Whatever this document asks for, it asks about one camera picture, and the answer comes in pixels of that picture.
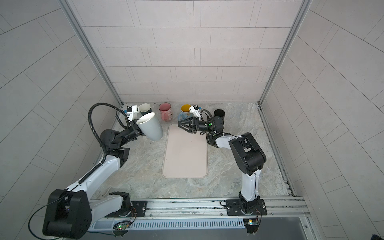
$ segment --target beige tray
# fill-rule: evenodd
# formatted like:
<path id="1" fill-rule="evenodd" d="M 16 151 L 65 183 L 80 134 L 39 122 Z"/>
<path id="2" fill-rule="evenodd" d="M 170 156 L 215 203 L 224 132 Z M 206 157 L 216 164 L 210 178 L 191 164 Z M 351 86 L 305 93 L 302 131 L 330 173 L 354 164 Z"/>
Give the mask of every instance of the beige tray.
<path id="1" fill-rule="evenodd" d="M 205 177 L 208 174 L 207 140 L 200 132 L 187 133 L 177 124 L 169 126 L 164 177 Z"/>

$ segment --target gray stone surface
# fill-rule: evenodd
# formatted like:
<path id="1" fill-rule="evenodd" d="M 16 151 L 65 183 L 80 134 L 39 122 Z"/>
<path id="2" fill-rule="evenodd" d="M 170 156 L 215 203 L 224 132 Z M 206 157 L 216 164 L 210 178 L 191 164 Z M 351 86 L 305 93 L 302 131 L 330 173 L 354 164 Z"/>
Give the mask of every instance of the gray stone surface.
<path id="1" fill-rule="evenodd" d="M 93 199 L 101 199 L 110 192 L 128 192 L 133 199 L 185 198 L 185 197 L 236 197 L 242 186 L 242 173 L 231 150 L 208 146 L 208 175 L 204 178 L 165 178 L 161 174 L 167 142 L 168 127 L 177 124 L 181 103 L 171 103 L 173 120 L 163 122 L 164 136 L 157 142 L 139 137 L 124 145 L 130 153 L 127 163 L 112 174 L 95 192 Z M 151 103 L 160 119 L 159 104 Z M 225 111 L 224 131 L 233 135 L 250 132 L 267 156 L 259 183 L 261 196 L 287 195 L 262 120 L 254 103 L 201 103 L 212 114 L 215 109 Z"/>

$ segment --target gray tile wall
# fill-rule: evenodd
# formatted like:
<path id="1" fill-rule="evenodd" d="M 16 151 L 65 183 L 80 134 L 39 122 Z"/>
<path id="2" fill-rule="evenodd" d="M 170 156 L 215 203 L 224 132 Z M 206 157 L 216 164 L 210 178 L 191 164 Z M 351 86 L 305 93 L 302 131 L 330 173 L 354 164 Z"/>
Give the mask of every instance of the gray tile wall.
<path id="1" fill-rule="evenodd" d="M 323 239 L 384 236 L 384 2 L 313 0 L 263 103 Z"/>
<path id="2" fill-rule="evenodd" d="M 0 235 L 32 239 L 32 211 L 101 152 L 89 107 L 118 104 L 55 0 L 1 1 L 0 53 Z M 100 132 L 114 112 L 98 107 L 93 121 Z M 40 237 L 44 212 L 31 222 Z"/>
<path id="3" fill-rule="evenodd" d="M 256 102 L 301 0 L 69 3 L 124 102 Z"/>

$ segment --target metal corner post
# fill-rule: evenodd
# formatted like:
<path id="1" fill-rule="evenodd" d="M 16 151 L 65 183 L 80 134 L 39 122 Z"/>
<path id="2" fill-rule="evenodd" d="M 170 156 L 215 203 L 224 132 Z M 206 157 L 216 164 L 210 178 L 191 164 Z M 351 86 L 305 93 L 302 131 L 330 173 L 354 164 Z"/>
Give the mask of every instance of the metal corner post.
<path id="1" fill-rule="evenodd" d="M 73 30 L 77 34 L 78 38 L 80 39 L 80 42 L 83 44 L 85 50 L 87 51 L 89 57 L 91 58 L 93 64 L 95 65 L 97 71 L 100 73 L 101 78 L 104 80 L 104 82 L 107 84 L 110 91 L 113 93 L 114 98 L 119 103 L 119 105 L 122 105 L 122 101 L 116 92 L 115 88 L 113 87 L 111 80 L 109 79 L 108 75 L 105 72 L 105 69 L 103 68 L 99 58 L 97 57 L 94 49 L 91 47 L 91 44 L 89 43 L 82 27 L 80 26 L 79 22 L 77 21 L 71 7 L 69 6 L 67 0 L 57 0 L 60 7 L 62 8 L 65 16 L 67 17 L 68 21 L 70 22 Z"/>
<path id="2" fill-rule="evenodd" d="M 301 2 L 301 6 L 299 8 L 299 11 L 297 12 L 295 20 L 293 21 L 291 30 L 288 33 L 287 39 L 285 40 L 285 43 L 281 49 L 280 55 L 279 55 L 275 65 L 273 67 L 271 76 L 269 77 L 268 82 L 267 82 L 265 89 L 263 91 L 263 94 L 260 98 L 260 101 L 259 101 L 260 106 L 262 106 L 264 101 L 265 101 L 266 95 L 267 95 L 269 89 L 271 88 L 272 82 L 276 78 L 276 75 L 277 75 L 277 73 L 278 73 L 278 71 L 279 71 L 279 69 L 283 63 L 285 56 L 288 53 L 289 48 L 292 45 L 293 39 L 295 38 L 295 36 L 296 36 L 296 34 L 300 28 L 301 23 L 304 20 L 304 17 L 308 11 L 308 8 L 310 6 L 311 1 L 312 0 L 303 0 Z"/>

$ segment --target pink mug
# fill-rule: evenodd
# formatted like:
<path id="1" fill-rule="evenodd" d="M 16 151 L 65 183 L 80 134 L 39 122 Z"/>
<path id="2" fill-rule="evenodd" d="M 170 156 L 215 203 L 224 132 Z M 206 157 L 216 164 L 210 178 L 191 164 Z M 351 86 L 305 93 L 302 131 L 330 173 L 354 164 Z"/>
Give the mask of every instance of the pink mug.
<path id="1" fill-rule="evenodd" d="M 161 112 L 161 119 L 163 121 L 170 121 L 172 120 L 172 109 L 170 108 L 171 105 L 169 103 L 162 103 L 159 106 L 159 110 Z"/>

